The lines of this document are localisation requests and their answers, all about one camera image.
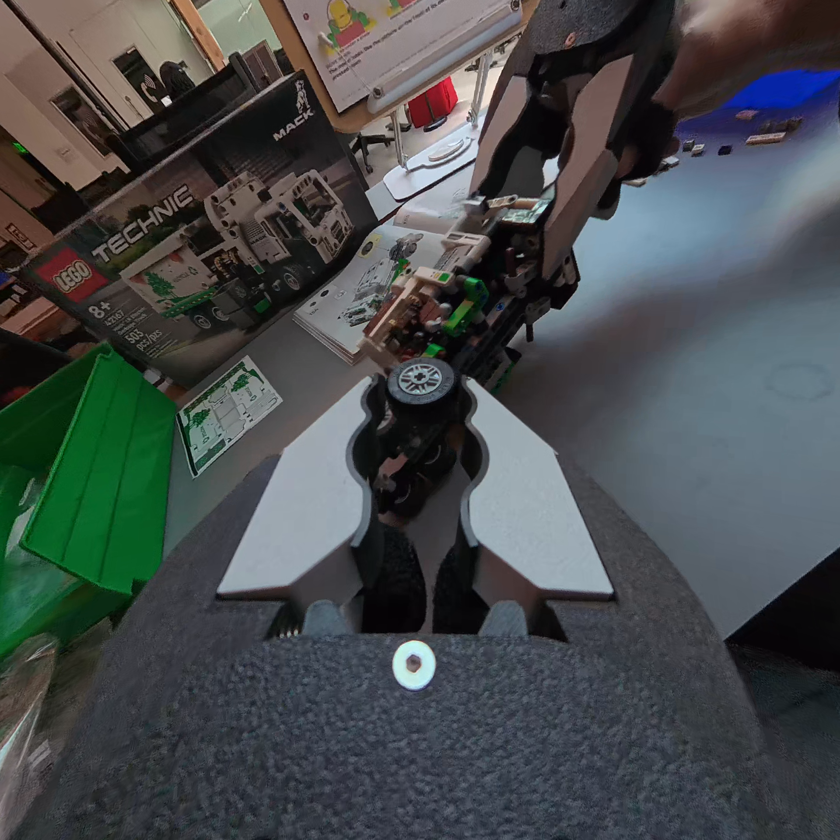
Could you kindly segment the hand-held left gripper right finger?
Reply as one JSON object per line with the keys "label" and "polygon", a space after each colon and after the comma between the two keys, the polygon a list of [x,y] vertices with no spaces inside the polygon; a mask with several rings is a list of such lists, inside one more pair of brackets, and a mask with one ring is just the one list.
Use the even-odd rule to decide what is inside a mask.
{"label": "hand-held left gripper right finger", "polygon": [[469,477],[458,507],[458,583],[489,608],[514,604],[528,634],[551,602],[615,592],[554,449],[474,379],[461,380]]}

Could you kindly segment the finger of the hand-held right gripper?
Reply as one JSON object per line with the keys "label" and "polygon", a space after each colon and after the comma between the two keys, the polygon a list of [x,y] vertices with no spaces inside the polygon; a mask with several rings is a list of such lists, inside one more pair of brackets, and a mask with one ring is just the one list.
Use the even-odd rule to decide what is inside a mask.
{"label": "finger of the hand-held right gripper", "polygon": [[617,171],[617,158],[607,143],[633,64],[632,56],[610,62],[583,86],[574,102],[572,144],[556,179],[553,210],[542,231],[544,277],[552,277],[562,268],[567,252]]}
{"label": "finger of the hand-held right gripper", "polygon": [[469,195],[539,197],[564,168],[564,82],[557,73],[500,80],[479,139]]}

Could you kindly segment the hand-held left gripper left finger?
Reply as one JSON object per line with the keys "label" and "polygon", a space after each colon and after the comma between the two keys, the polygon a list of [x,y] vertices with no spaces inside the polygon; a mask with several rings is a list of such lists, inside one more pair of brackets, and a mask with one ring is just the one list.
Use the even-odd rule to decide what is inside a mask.
{"label": "hand-held left gripper left finger", "polygon": [[384,413],[385,378],[367,376],[284,448],[217,598],[287,601],[301,616],[330,602],[361,631],[384,557],[371,486]]}

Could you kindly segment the lego truck model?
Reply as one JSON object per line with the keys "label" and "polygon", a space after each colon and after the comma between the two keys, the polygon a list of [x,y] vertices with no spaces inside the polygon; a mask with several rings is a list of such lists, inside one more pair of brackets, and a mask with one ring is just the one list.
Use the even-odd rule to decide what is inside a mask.
{"label": "lego truck model", "polygon": [[[495,392],[522,356],[509,348],[516,333],[525,327],[531,341],[534,323],[561,309],[580,281],[571,250],[558,274],[542,278],[543,228],[552,204],[550,191],[489,201],[473,196],[467,208],[481,214],[463,215],[450,230],[487,236],[488,251],[448,282],[419,269],[411,286],[369,324],[364,355],[386,378],[402,362],[437,358],[455,369],[460,381],[469,377]],[[400,425],[385,398],[376,431],[381,464],[371,483],[381,513],[409,520],[422,510],[455,467],[451,438],[464,412],[461,386],[457,418],[450,424]]]}

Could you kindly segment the small black lego wheel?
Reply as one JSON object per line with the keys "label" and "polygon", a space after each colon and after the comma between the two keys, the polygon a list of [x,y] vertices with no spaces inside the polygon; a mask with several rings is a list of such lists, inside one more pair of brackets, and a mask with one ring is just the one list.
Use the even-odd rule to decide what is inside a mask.
{"label": "small black lego wheel", "polygon": [[388,375],[385,398],[397,424],[451,424],[458,414],[460,375],[437,358],[407,360]]}

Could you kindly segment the scattered small lego pieces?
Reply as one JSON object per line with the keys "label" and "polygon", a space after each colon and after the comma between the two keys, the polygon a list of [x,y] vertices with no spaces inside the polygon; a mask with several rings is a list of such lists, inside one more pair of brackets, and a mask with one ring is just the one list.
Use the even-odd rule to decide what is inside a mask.
{"label": "scattered small lego pieces", "polygon": [[726,158],[742,151],[785,143],[798,134],[805,115],[742,108],[722,109],[705,117],[679,122],[677,152],[663,159],[658,173],[675,169],[683,160]]}

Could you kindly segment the toy truck set box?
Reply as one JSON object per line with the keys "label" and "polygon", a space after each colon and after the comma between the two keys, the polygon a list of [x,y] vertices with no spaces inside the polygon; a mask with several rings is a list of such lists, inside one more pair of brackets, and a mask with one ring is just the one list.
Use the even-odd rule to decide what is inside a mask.
{"label": "toy truck set box", "polygon": [[193,386],[344,267],[377,224],[301,70],[60,231],[18,276]]}

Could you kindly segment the person's right hand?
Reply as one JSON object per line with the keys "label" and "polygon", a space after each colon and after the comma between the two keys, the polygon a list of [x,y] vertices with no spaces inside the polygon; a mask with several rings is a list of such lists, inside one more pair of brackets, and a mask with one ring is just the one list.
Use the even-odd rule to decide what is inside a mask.
{"label": "person's right hand", "polygon": [[838,63],[838,1],[684,2],[675,62],[653,101],[687,119],[763,76]]}

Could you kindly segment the red object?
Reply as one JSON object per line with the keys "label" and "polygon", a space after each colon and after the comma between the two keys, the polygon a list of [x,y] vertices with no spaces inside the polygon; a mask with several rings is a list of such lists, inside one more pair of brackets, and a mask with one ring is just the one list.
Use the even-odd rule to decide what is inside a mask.
{"label": "red object", "polygon": [[452,77],[446,77],[408,101],[408,117],[415,129],[434,130],[448,119],[458,102]]}

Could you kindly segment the white stand base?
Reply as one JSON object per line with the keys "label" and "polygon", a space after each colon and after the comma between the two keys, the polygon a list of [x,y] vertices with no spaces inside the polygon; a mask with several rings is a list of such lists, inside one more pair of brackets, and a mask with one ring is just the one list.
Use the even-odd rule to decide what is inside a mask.
{"label": "white stand base", "polygon": [[385,188],[398,203],[426,191],[474,164],[479,137],[480,126],[468,123],[387,172]]}

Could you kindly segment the green and white sticker sheet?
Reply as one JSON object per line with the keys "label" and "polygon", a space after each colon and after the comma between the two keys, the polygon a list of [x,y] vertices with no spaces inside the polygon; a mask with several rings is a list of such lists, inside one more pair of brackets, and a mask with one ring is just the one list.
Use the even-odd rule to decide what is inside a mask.
{"label": "green and white sticker sheet", "polygon": [[176,429],[192,478],[282,404],[278,391],[246,355],[180,409]]}

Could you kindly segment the illustrated poster board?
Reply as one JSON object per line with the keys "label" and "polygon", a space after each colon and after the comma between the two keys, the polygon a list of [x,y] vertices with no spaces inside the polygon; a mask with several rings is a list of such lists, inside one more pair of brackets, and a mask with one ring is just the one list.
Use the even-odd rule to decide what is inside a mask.
{"label": "illustrated poster board", "polygon": [[331,125],[361,130],[525,29],[536,1],[261,2]]}

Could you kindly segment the blue sheet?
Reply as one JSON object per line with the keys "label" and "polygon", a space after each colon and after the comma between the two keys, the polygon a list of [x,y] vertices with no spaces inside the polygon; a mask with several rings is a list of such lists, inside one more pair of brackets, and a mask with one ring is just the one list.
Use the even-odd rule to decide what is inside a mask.
{"label": "blue sheet", "polygon": [[733,123],[758,127],[788,119],[838,121],[838,70],[787,70],[765,75],[705,111],[684,112],[678,123]]}

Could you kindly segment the green plastic bin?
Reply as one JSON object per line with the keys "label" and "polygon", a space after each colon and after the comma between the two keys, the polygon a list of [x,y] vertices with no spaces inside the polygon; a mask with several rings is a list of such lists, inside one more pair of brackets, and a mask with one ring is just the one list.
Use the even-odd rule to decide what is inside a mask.
{"label": "green plastic bin", "polygon": [[175,405],[108,344],[1,415],[1,655],[128,609],[161,565]]}

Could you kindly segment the instruction booklet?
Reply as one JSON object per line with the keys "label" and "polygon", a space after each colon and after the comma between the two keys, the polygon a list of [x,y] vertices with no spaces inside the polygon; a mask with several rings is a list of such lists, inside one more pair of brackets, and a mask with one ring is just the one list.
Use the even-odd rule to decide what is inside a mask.
{"label": "instruction booklet", "polygon": [[418,270],[427,276],[467,270],[480,262],[490,239],[481,234],[384,224],[368,234],[349,264],[294,311],[294,323],[349,365],[363,356],[369,324],[411,286]]}

